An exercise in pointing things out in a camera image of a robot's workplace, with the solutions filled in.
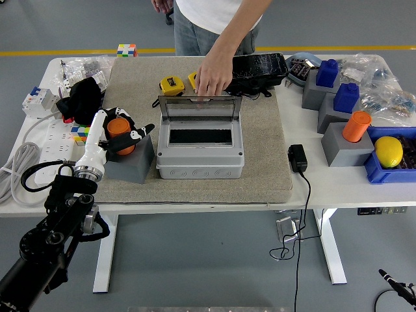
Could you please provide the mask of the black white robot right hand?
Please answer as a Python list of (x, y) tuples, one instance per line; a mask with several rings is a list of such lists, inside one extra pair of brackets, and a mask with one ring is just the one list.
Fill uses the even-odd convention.
[(412, 290), (412, 287), (410, 284), (405, 284), (401, 282), (397, 282), (394, 280), (386, 271), (379, 269), (378, 270), (381, 277), (388, 282), (388, 284), (391, 286), (391, 288), (397, 292), (397, 294), (405, 299), (407, 303), (409, 303), (411, 306), (415, 307), (415, 291)]

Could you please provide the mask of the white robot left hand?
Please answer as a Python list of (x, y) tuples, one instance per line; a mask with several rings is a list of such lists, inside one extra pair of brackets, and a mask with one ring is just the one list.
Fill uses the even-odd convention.
[[(131, 130), (110, 138), (110, 131), (107, 129), (107, 126), (110, 121), (119, 119), (125, 119)], [(114, 154), (134, 146), (154, 129), (155, 125), (152, 123), (136, 128), (130, 115), (119, 107), (98, 110), (90, 126), (84, 146), (84, 155), (75, 163), (75, 171), (90, 170), (103, 174), (108, 153)]]

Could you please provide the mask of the person's right hand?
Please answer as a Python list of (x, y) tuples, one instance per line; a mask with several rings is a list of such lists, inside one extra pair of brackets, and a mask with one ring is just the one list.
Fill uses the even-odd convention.
[(151, 0), (151, 4), (157, 13), (167, 14), (174, 6), (173, 0)]

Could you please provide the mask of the person's left hand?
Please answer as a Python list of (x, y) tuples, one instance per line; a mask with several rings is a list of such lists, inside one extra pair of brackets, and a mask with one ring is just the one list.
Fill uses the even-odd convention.
[(233, 55), (209, 52), (196, 75), (198, 96), (221, 96), (232, 80)]

